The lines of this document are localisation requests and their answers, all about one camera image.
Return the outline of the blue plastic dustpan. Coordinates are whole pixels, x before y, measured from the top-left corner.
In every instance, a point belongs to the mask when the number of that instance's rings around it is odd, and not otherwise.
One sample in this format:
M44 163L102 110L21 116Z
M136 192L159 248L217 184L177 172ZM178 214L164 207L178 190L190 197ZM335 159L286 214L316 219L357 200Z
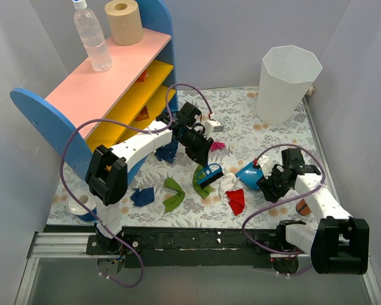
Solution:
M254 161L236 173L236 177L252 190L259 190L257 182L264 176L262 169Z

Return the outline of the blue hand brush black bristles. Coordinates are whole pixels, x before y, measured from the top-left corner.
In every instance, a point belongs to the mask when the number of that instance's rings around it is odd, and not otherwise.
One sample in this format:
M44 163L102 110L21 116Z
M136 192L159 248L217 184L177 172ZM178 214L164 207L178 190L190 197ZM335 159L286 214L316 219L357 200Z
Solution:
M205 188L223 176L222 167L218 163L211 163L198 171L196 182L201 188Z

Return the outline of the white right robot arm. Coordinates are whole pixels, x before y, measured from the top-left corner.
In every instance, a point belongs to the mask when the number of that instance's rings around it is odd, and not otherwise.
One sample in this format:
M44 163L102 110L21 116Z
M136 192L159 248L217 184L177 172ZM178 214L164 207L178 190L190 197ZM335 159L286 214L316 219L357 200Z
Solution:
M304 161L299 148L281 152L281 164L262 155L253 164L263 173L257 186L264 198L277 203L289 190L302 196L317 224L310 229L303 222L286 220L274 237L281 252L297 247L311 258L319 274L363 275L368 269L370 228L364 219L347 212L324 184L319 165Z

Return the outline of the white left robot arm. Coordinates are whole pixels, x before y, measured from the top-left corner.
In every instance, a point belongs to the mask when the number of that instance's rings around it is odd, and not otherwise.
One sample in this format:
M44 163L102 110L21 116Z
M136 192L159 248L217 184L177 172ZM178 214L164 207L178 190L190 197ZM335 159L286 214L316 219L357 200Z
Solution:
M190 103L181 110L158 115L143 132L110 148L98 146L91 158L85 181L90 193L102 202L97 205L97 229L103 236L100 246L108 254L118 253L123 245L121 221L117 204L128 189L129 173L133 167L158 148L177 140L185 147L186 155L202 167L208 166L208 155L213 143L211 137L196 130L201 111Z

